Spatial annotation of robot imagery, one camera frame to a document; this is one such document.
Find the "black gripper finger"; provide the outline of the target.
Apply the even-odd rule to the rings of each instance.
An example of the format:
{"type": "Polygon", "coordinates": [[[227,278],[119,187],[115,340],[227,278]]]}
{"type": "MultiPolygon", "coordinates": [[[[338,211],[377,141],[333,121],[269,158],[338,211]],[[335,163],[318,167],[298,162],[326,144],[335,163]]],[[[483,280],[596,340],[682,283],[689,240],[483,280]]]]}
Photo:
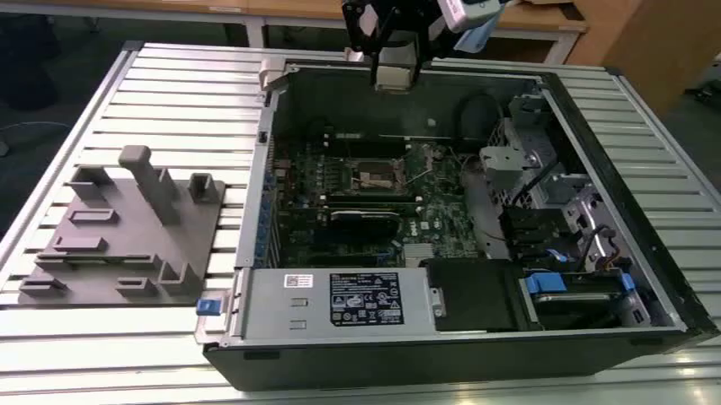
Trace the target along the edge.
{"type": "Polygon", "coordinates": [[[374,30],[370,39],[369,55],[371,57],[371,84],[374,86],[374,89],[385,88],[385,85],[381,83],[379,76],[379,55],[383,51],[391,33],[393,28],[390,27],[390,25],[382,24],[374,30]]]}
{"type": "Polygon", "coordinates": [[[413,26],[414,39],[413,39],[413,49],[414,49],[414,64],[411,68],[411,84],[417,84],[422,66],[429,60],[429,29],[422,24],[415,24],[413,26]]]}

